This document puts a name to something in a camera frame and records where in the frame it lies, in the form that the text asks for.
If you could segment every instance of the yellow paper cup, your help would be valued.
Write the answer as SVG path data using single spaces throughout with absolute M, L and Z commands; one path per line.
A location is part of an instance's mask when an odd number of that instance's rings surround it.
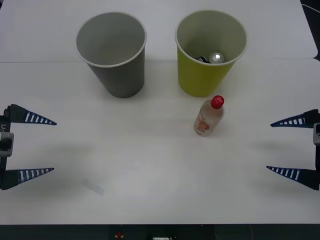
M 202 10 L 185 17 L 175 29 L 178 80 L 189 95 L 206 97 L 217 89 L 233 64 L 245 53 L 248 37 L 233 16 L 215 10 Z M 196 57 L 220 53 L 224 62 L 204 63 Z

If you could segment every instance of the clear plastic bottle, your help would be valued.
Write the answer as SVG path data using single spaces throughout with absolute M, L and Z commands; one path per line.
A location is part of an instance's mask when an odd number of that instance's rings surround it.
M 212 133 L 223 116 L 224 102 L 225 100 L 222 96 L 214 96 L 212 100 L 207 100 L 202 104 L 193 125 L 198 135 L 206 137 Z

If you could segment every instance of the gray paper cup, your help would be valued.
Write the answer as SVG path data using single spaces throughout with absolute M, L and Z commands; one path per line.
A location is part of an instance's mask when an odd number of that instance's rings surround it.
M 122 12 L 94 16 L 80 28 L 77 54 L 117 98 L 137 94 L 145 83 L 145 27 Z

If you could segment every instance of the red bottle cap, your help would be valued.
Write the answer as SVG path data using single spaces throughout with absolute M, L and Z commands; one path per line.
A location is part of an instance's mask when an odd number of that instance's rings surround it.
M 225 103 L 224 98 L 222 96 L 217 95 L 212 98 L 210 105 L 213 109 L 220 109 L 222 108 L 224 103 Z

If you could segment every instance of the white table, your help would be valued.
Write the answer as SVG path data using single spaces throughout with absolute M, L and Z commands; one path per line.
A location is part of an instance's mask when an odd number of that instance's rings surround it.
M 0 224 L 320 223 L 319 192 L 266 169 L 314 169 L 313 130 L 270 124 L 319 108 L 318 61 L 245 54 L 209 137 L 193 130 L 205 98 L 179 88 L 177 62 L 145 70 L 142 91 L 118 99 L 83 62 L 0 64 L 0 109 L 58 123 L 12 124 L 7 169 L 55 170 L 0 191 Z
M 247 29 L 252 57 L 313 58 L 318 53 L 300 0 L 5 0 L 0 62 L 80 61 L 74 50 L 78 29 L 88 18 L 111 11 L 144 23 L 147 59 L 176 60 L 176 25 L 202 9 L 238 18 Z

